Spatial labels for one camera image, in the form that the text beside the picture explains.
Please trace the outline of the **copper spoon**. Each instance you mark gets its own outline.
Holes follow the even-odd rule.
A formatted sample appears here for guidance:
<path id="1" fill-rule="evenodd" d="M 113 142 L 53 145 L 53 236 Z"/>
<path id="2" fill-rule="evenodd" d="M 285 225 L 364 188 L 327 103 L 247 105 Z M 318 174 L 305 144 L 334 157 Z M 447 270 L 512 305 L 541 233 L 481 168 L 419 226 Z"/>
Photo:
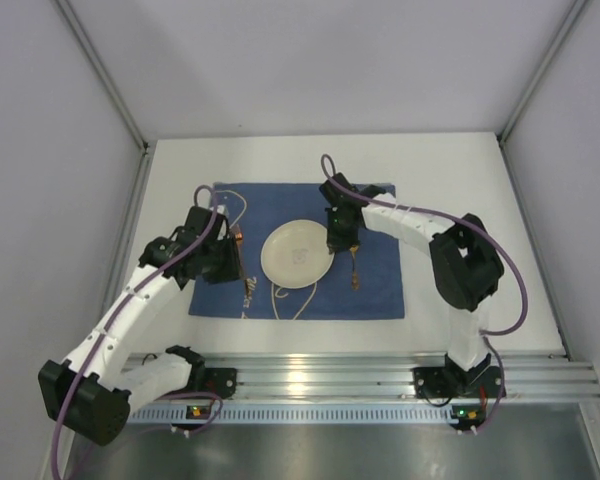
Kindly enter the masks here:
<path id="1" fill-rule="evenodd" d="M 351 288 L 354 291 L 358 291 L 360 288 L 360 281 L 359 281 L 359 275 L 357 272 L 357 252 L 358 252 L 359 246 L 358 245 L 354 245 L 349 249 L 350 255 L 351 255 L 351 262 L 352 262 L 352 277 L 351 277 Z"/>

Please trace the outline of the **copper fork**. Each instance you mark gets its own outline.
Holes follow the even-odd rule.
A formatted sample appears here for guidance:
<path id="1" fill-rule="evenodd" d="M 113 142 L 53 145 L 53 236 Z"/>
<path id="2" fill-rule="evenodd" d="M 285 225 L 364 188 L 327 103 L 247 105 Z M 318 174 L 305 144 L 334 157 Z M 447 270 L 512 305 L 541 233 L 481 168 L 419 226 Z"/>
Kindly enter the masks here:
<path id="1" fill-rule="evenodd" d="M 235 243 L 236 243 L 236 247 L 237 247 L 240 279 L 244 285 L 245 298 L 247 300 L 250 300 L 252 294 L 251 294 L 249 284 L 248 284 L 248 277 L 247 277 L 247 273 L 246 273 L 246 268 L 245 268 L 245 264 L 244 264 L 244 255 L 243 255 L 244 235 L 238 225 L 234 225 L 231 228 L 231 232 L 233 234 L 233 237 L 234 237 Z"/>

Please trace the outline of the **white paper plate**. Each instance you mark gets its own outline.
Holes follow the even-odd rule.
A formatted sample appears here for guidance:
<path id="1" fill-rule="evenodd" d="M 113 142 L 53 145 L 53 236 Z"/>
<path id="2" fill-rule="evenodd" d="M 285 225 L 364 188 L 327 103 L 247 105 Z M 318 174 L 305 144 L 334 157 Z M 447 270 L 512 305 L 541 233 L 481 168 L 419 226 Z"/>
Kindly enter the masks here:
<path id="1" fill-rule="evenodd" d="M 264 241 L 260 264 L 274 285 L 301 289 L 321 280 L 330 270 L 334 254 L 327 246 L 327 228 L 299 219 L 282 224 Z"/>

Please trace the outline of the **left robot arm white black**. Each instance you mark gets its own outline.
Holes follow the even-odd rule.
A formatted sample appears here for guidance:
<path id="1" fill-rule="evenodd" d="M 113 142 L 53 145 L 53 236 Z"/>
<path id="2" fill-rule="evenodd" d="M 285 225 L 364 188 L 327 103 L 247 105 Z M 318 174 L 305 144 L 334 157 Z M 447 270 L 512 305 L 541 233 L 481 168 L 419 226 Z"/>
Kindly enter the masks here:
<path id="1" fill-rule="evenodd" d="M 188 282 L 241 279 L 239 238 L 225 206 L 193 206 L 171 236 L 148 243 L 122 294 L 85 340 L 38 373 L 48 416 L 99 446 L 110 444 L 130 415 L 170 394 L 230 396 L 231 368 L 205 366 L 202 355 L 174 342 L 155 360 L 127 371 L 135 342 Z"/>

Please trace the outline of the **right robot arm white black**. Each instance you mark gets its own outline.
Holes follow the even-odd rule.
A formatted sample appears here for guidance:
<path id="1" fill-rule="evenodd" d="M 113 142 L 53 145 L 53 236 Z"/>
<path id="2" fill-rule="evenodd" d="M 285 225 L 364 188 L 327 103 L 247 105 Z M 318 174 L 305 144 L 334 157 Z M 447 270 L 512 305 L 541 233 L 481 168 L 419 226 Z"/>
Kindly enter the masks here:
<path id="1" fill-rule="evenodd" d="M 497 291 L 504 274 L 493 245 L 478 231 L 484 227 L 472 214 L 443 223 L 413 208 L 401 209 L 384 188 L 359 190 L 337 173 L 319 186 L 328 203 L 326 244 L 332 253 L 354 252 L 359 230 L 386 234 L 426 254 L 435 287 L 449 305 L 450 344 L 444 375 L 454 388 L 466 389 L 490 366 L 491 354 L 480 338 L 480 304 Z"/>

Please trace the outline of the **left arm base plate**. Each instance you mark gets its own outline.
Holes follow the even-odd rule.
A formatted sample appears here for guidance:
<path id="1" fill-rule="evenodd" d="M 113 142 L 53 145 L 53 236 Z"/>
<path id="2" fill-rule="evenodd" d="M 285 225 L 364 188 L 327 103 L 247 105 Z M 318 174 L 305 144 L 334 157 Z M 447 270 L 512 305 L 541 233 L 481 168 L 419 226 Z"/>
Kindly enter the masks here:
<path id="1" fill-rule="evenodd" d="M 179 394 L 214 393 L 222 399 L 232 397 L 237 388 L 235 368 L 193 367 L 186 385 L 163 395 L 163 398 Z"/>

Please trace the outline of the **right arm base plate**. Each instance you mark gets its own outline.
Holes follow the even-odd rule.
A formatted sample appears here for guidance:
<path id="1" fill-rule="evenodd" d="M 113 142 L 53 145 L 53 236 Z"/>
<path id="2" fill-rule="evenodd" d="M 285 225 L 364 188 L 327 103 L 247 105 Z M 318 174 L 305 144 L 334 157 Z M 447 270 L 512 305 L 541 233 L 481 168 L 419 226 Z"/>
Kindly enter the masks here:
<path id="1" fill-rule="evenodd" d="M 501 370 L 488 366 L 471 371 L 453 371 L 447 367 L 419 367 L 413 370 L 415 395 L 418 399 L 478 399 L 484 393 L 495 399 L 504 385 Z"/>

